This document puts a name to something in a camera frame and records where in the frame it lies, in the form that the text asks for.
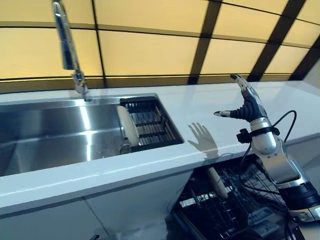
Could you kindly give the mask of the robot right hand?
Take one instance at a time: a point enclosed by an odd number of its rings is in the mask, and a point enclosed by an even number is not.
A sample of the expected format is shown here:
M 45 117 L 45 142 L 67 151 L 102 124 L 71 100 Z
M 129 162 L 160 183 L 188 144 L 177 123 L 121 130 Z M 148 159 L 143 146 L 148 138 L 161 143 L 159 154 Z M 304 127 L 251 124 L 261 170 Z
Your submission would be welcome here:
M 231 74 L 230 77 L 235 80 L 240 87 L 244 100 L 243 105 L 235 110 L 216 111 L 214 115 L 223 118 L 241 119 L 249 123 L 260 118 L 267 118 L 268 115 L 259 95 L 247 80 L 235 73 Z

